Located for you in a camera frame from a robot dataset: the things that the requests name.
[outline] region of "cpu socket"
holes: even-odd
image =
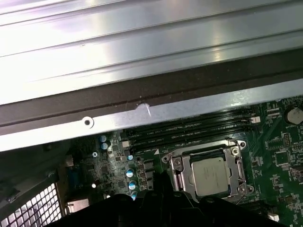
[[[162,158],[169,163],[176,191],[188,192],[195,201],[214,195],[234,202],[253,192],[246,184],[241,150],[246,142],[220,140],[177,148]]]

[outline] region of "silver metal surface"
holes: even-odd
[[[203,182],[203,179],[209,180],[211,176],[209,176],[208,178],[205,178],[205,176],[201,176],[201,172],[195,171],[194,164],[201,161],[201,159],[204,159],[205,161],[205,159],[208,158],[218,158],[220,156],[218,156],[217,153],[221,152],[221,154],[225,156],[223,164],[224,172],[216,173],[215,175],[216,177],[218,177],[216,179],[217,181],[223,181],[223,179],[220,179],[219,177],[223,174],[223,177],[225,177],[226,179],[226,184],[229,186],[227,187],[226,185],[226,190],[229,192],[229,196],[224,197],[224,199],[228,201],[238,201],[243,196],[247,195],[249,191],[246,185],[245,175],[242,168],[240,152],[240,150],[242,149],[240,144],[242,142],[243,141],[241,140],[220,140],[206,144],[178,148],[164,156],[162,161],[164,163],[169,162],[170,168],[172,170],[175,191],[186,191],[191,194],[192,198],[195,201],[199,202],[199,198],[202,195],[199,194],[200,190],[198,185],[205,184]],[[202,158],[201,155],[205,155],[206,153],[209,156],[212,156]]]
[[[0,0],[0,105],[303,46],[295,0]]]
[[[165,105],[145,105],[145,108],[94,117],[92,128],[79,119],[76,122],[7,134],[0,136],[0,152],[299,96],[303,94],[302,88],[303,79],[298,79]]]

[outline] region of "capacitor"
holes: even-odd
[[[94,183],[91,184],[91,187],[92,188],[96,188],[100,184],[101,184],[101,181],[100,180],[96,180],[96,181],[94,181]]]
[[[129,160],[129,161],[133,160],[133,158],[134,157],[132,155],[127,156],[127,160]]]
[[[132,198],[133,200],[135,200],[136,197],[137,197],[137,194],[138,194],[138,192],[133,192],[133,193],[131,194],[131,198]]]
[[[107,192],[104,192],[104,194],[103,194],[103,198],[104,198],[104,199],[108,199],[108,198],[110,198],[110,194],[109,194],[109,193],[107,193]]]
[[[128,188],[130,190],[134,190],[136,188],[136,181],[130,181],[128,184]]]
[[[134,176],[134,170],[133,169],[128,169],[126,172],[126,176],[131,178]]]
[[[100,136],[99,139],[100,139],[100,142],[104,143],[107,140],[107,137],[106,137],[106,135],[102,135],[102,136]]]
[[[108,144],[107,143],[102,143],[101,144],[101,149],[102,150],[107,150],[107,148],[108,148]]]

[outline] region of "metal mesh grille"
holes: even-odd
[[[0,227],[38,227],[62,216],[55,185],[44,189],[21,208],[1,221]]]

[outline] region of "motherboard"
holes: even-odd
[[[298,96],[75,139],[73,149],[95,201],[135,200],[166,171],[195,201],[214,195],[302,227],[302,122]]]

